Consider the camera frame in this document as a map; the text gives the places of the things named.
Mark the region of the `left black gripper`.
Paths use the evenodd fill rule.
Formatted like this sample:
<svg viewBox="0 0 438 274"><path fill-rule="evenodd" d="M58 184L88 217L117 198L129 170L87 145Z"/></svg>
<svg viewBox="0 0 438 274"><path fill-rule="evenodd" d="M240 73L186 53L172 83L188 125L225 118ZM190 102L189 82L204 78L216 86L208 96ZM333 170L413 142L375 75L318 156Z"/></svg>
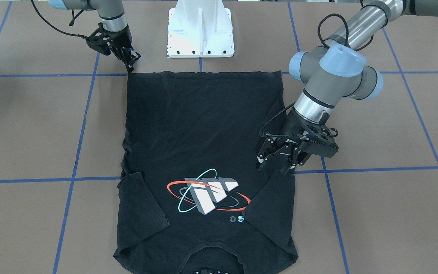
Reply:
<svg viewBox="0 0 438 274"><path fill-rule="evenodd" d="M269 159L275 156L281 156L285 161L281 168L282 174L292 173L297 165L304 165L311 156L311 154L300 151L302 142L309 139L305 130L308 126L325 126L326 121L327 114L322 114L318 123L311 123L299 114L289 114L278 134L266 132L265 128L269 123L265 123L260 130L264 143L257 154L257 170L262 170Z"/></svg>

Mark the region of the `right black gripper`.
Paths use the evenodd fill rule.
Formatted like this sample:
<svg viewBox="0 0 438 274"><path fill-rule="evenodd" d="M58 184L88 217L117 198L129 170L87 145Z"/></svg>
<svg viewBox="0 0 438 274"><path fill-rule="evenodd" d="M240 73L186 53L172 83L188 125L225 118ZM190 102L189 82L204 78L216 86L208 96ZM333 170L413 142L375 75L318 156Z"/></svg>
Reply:
<svg viewBox="0 0 438 274"><path fill-rule="evenodd" d="M129 26L118 32L104 30L104 35L108 38L105 40L108 48L105 50L104 55L109 56L113 53L118 60L125 61L127 72L132 73L134 71L134 64L141 55L135 52L132 47L132 35L129 31Z"/></svg>

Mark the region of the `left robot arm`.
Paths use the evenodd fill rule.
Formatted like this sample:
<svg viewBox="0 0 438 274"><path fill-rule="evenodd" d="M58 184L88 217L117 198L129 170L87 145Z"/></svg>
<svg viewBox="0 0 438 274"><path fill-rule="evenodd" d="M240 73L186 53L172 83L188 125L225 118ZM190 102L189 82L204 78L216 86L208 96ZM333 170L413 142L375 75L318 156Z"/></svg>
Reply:
<svg viewBox="0 0 438 274"><path fill-rule="evenodd" d="M376 97L384 85L381 73L366 65L360 54L372 42L374 34L389 22L404 15L438 17L438 0L362 0L362 8L349 20L337 17L342 27L323 38L317 28L320 45L311 52L292 56L289 73L304 83L296 102L280 111L286 120L276 134L260 130L263 144L257 154L257 170L273 158L282 160L282 173L292 173L312 155L330 158L339 147L338 131L327 127L335 106L342 98L367 100Z"/></svg>

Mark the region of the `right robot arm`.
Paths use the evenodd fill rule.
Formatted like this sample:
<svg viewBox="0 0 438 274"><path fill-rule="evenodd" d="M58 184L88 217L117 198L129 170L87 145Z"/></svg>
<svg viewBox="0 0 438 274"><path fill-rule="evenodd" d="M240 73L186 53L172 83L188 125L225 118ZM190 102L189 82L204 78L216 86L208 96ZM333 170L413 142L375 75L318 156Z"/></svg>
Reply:
<svg viewBox="0 0 438 274"><path fill-rule="evenodd" d="M132 34L120 0L49 0L49 5L60 10L97 11L101 22L90 35L75 35L83 38L88 47L109 56L114 54L132 73L134 64L141 57L132 46Z"/></svg>

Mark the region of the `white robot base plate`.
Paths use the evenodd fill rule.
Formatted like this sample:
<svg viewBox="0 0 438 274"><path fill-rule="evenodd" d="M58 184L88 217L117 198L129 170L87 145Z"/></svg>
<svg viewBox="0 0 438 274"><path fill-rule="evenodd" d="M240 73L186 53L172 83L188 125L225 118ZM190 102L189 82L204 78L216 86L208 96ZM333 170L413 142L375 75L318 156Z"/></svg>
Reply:
<svg viewBox="0 0 438 274"><path fill-rule="evenodd" d="M168 11L168 58L234 54L232 13L221 0L179 0Z"/></svg>

